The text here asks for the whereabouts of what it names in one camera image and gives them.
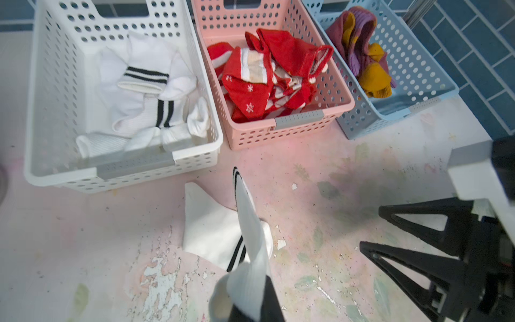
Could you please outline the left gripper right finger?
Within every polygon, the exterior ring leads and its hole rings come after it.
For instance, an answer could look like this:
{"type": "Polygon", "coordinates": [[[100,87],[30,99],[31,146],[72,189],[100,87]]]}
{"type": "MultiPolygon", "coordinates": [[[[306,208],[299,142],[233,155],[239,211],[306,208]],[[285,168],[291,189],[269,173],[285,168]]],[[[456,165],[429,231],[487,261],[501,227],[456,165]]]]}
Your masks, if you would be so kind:
{"type": "Polygon", "coordinates": [[[272,279],[266,276],[260,322],[285,322],[272,279]]]}

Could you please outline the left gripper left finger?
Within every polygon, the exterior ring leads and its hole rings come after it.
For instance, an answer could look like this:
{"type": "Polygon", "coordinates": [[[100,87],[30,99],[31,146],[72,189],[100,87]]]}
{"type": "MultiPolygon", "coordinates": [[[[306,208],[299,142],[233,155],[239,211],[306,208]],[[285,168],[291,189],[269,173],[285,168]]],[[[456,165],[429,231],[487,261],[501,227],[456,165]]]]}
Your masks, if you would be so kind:
{"type": "Polygon", "coordinates": [[[233,305],[229,314],[228,322],[255,322],[252,318],[248,317],[238,307],[233,305]]]}

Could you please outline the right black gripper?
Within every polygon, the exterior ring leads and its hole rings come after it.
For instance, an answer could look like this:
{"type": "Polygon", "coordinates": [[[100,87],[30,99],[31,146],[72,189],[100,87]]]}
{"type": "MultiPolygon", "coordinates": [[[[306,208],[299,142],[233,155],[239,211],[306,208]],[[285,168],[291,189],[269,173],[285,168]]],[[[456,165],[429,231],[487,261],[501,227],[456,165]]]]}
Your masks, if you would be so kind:
{"type": "Polygon", "coordinates": [[[457,197],[384,205],[379,216],[445,257],[360,242],[359,250],[387,274],[430,321],[513,321],[514,245],[500,221],[479,218],[457,197]],[[428,288],[390,264],[430,281],[428,288]]]}

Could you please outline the black white striped sock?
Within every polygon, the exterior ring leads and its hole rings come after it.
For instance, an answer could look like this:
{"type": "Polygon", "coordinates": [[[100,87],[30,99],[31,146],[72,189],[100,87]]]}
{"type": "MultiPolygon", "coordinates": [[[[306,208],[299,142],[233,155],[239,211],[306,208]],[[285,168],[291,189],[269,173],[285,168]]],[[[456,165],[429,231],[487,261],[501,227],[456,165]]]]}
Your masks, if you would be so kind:
{"type": "Polygon", "coordinates": [[[203,97],[191,104],[187,97],[163,101],[147,96],[143,106],[126,116],[113,116],[112,120],[114,132],[130,137],[127,152],[152,146],[173,152],[208,142],[210,115],[203,97]]]}
{"type": "Polygon", "coordinates": [[[175,101],[189,98],[197,88],[197,78],[179,49],[144,34],[132,32],[123,45],[102,49],[97,64],[98,93],[109,110],[112,131],[112,117],[135,111],[145,97],[175,101]]]}

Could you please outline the red santa sock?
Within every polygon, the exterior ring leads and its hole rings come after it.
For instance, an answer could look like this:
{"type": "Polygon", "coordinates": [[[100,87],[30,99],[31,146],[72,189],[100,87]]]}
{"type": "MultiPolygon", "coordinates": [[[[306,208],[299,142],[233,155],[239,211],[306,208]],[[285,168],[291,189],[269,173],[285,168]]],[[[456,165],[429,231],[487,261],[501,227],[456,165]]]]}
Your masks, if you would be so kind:
{"type": "Polygon", "coordinates": [[[259,28],[256,32],[247,32],[245,40],[249,48],[271,58],[272,92],[266,113],[306,107],[314,98],[317,78],[329,67],[333,48],[315,46],[287,31],[259,28]]]}
{"type": "Polygon", "coordinates": [[[223,96],[234,105],[234,122],[259,121],[278,109],[271,99],[274,83],[270,52],[260,42],[246,48],[219,42],[207,50],[223,96]]]}

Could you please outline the purple striped sock front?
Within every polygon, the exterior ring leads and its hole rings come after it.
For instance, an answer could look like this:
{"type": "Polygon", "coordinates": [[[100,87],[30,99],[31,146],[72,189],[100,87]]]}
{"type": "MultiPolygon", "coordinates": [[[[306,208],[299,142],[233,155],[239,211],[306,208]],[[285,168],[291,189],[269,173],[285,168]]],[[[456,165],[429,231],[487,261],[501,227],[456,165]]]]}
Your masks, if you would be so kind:
{"type": "Polygon", "coordinates": [[[325,32],[365,94],[386,99],[396,82],[389,73],[388,53],[370,42],[377,25],[372,12],[355,6],[344,11],[325,32]]]}

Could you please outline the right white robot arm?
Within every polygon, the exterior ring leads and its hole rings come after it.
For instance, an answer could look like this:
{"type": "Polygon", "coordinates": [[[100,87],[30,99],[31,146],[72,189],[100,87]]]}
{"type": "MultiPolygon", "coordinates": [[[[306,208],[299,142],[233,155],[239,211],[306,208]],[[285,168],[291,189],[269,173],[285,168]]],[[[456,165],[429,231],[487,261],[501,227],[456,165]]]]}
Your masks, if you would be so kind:
{"type": "Polygon", "coordinates": [[[439,255],[367,241],[360,252],[431,321],[513,321],[514,138],[456,148],[447,171],[455,197],[379,208],[439,255]]]}

